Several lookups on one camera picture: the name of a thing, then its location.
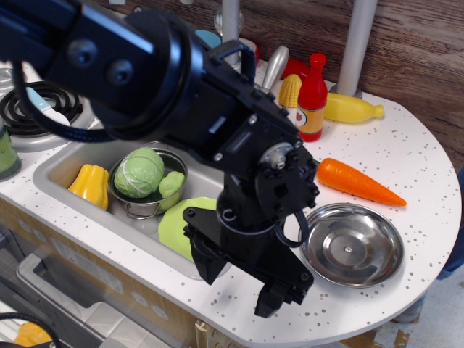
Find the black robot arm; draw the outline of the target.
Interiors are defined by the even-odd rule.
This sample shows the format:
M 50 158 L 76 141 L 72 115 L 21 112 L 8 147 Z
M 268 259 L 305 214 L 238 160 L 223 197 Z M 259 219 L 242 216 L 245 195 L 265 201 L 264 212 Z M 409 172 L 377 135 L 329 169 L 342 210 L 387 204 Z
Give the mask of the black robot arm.
M 227 263 L 262 282 L 256 315 L 301 303 L 314 279 L 283 233 L 318 195 L 315 165 L 272 94 L 254 85 L 254 52 L 239 41 L 211 49 L 182 19 L 159 9 L 120 19 L 89 1 L 3 1 L 1 60 L 48 131 L 81 142 L 153 136 L 224 174 L 216 210 L 189 207 L 185 234 L 200 276 Z M 103 127 L 71 128 L 28 101 L 30 64 L 48 82 L 86 97 Z

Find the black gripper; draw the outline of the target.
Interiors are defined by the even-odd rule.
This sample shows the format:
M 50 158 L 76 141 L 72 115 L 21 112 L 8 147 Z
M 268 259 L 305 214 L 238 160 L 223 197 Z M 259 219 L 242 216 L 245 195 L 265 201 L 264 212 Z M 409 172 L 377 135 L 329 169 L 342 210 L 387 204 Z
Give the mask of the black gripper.
M 314 278 L 276 236 L 281 222 L 269 220 L 252 194 L 222 192 L 215 210 L 183 211 L 185 235 L 201 278 L 212 285 L 229 263 L 263 284 L 254 314 L 269 318 L 285 303 L 300 305 Z

